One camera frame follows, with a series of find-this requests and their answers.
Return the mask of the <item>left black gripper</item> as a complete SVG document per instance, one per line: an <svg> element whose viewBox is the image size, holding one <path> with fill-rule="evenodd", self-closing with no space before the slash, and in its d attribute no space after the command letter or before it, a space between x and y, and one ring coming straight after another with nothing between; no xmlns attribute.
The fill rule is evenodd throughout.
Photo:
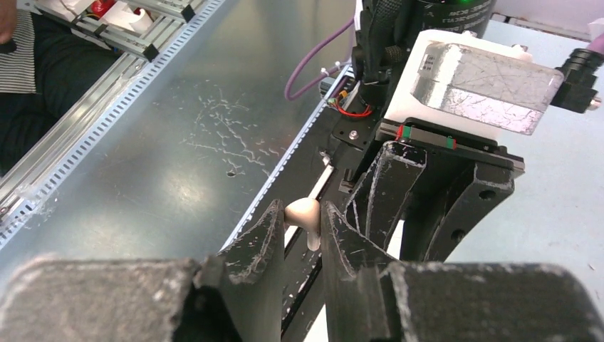
<svg viewBox="0 0 604 342"><path fill-rule="evenodd" d="M435 29L470 33L483 39L493 1L363 1L355 20L353 70L358 94L354 119L373 118L368 145L350 185L344 216L361 235L381 248L390 243L408 199L431 199L475 162L524 171L521 157L496 140L416 118L396 123L384 118L420 32Z"/></svg>

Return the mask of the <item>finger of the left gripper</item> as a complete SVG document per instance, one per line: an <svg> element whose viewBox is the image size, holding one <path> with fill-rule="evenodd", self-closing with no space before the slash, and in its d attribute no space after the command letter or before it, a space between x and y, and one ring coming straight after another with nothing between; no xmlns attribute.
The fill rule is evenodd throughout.
<svg viewBox="0 0 604 342"><path fill-rule="evenodd" d="M475 162L404 219L400 259L445 261L513 193L511 170Z"/></svg>

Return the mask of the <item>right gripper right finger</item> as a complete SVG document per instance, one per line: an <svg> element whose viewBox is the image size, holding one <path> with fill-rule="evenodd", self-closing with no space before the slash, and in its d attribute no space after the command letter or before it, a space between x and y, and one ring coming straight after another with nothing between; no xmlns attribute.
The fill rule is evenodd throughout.
<svg viewBox="0 0 604 342"><path fill-rule="evenodd" d="M330 341L601 341L582 283L554 264L408 262L321 208Z"/></svg>

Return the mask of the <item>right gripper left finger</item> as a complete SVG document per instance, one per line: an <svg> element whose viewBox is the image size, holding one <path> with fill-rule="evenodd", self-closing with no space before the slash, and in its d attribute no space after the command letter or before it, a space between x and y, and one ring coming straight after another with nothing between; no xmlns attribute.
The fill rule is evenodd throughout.
<svg viewBox="0 0 604 342"><path fill-rule="evenodd" d="M283 203L194 259L37 259L1 297L3 341L279 341Z"/></svg>

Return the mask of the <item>beige earbud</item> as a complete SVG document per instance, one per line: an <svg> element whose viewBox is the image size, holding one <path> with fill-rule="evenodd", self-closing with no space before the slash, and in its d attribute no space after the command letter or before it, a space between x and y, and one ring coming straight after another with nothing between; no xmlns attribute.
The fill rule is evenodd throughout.
<svg viewBox="0 0 604 342"><path fill-rule="evenodd" d="M284 221L288 226L294 226L306 231L306 245L309 250L316 252L321 245L321 205L318 200L310 197L300 198L284 209Z"/></svg>

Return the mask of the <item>person in striped shirt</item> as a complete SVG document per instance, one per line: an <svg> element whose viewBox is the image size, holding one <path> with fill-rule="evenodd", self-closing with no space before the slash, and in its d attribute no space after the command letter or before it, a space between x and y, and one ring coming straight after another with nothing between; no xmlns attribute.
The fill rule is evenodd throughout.
<svg viewBox="0 0 604 342"><path fill-rule="evenodd" d="M5 175L118 60L118 53L16 1L1 2L1 174Z"/></svg>

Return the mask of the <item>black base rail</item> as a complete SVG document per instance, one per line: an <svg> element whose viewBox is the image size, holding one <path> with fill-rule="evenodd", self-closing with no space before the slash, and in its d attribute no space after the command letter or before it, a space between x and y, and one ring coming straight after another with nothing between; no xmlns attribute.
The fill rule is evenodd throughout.
<svg viewBox="0 0 604 342"><path fill-rule="evenodd" d="M317 112L293 143L266 197L289 204L302 197L341 204L352 187L342 186L346 170L355 171L376 121L354 119L319 103ZM303 341L324 304L321 254L307 247L302 229L286 231L282 341Z"/></svg>

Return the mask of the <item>aluminium extrusion frame outside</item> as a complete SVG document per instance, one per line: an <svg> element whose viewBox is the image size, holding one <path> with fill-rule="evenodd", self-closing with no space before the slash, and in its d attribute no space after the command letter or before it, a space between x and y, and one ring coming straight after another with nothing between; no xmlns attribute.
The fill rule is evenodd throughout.
<svg viewBox="0 0 604 342"><path fill-rule="evenodd" d="M203 1L25 1L72 33L152 61L201 11Z"/></svg>

